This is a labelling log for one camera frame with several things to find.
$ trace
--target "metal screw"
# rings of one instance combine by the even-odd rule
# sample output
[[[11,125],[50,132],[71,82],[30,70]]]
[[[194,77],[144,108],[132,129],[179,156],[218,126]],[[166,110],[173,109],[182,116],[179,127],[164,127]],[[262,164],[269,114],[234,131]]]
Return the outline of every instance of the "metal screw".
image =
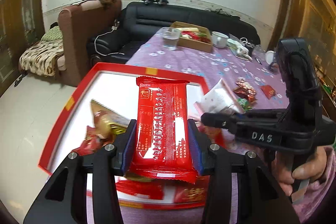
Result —
[[[213,143],[213,144],[210,145],[210,149],[213,150],[213,151],[216,151],[216,150],[219,149],[219,145],[216,144],[216,143]]]
[[[105,150],[106,151],[111,151],[113,149],[114,149],[114,145],[113,144],[108,144],[108,145],[105,146]]]
[[[248,152],[247,152],[247,155],[248,155],[249,158],[251,158],[251,159],[254,159],[254,158],[257,156],[257,154],[256,154],[255,152],[253,152],[253,151],[248,151]]]
[[[77,157],[77,153],[76,152],[71,152],[69,155],[68,155],[68,158],[73,160]]]

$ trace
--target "white mug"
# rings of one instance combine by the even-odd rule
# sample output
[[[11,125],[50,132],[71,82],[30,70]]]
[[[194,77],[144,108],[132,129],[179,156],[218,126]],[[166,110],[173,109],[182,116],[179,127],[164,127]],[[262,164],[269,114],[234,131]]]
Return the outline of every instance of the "white mug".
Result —
[[[220,32],[212,32],[212,43],[217,48],[225,48],[229,37]]]

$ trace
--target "brown sofa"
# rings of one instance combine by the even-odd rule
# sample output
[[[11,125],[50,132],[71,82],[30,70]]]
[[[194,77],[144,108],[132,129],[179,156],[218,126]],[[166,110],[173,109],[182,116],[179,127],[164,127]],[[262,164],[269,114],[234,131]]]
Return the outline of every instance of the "brown sofa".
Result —
[[[56,78],[65,85],[77,86],[89,71],[86,52],[88,39],[112,26],[121,11],[121,0],[104,8],[100,1],[85,1],[64,8],[58,16],[63,33],[64,56],[57,60]]]

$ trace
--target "glass cup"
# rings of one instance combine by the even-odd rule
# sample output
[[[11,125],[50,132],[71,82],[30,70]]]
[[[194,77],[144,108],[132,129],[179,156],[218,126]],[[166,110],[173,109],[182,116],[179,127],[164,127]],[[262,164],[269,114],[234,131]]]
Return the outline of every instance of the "glass cup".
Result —
[[[169,51],[173,51],[177,48],[177,43],[180,39],[181,31],[175,28],[164,27],[159,32],[163,38],[163,46]]]

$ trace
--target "water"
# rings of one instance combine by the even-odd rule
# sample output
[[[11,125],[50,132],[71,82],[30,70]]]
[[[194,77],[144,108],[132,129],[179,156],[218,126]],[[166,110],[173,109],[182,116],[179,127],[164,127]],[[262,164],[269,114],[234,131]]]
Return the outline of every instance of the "water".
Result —
[[[179,41],[179,37],[171,37],[169,35],[163,36],[163,45],[167,48],[169,51],[176,50],[177,43]]]

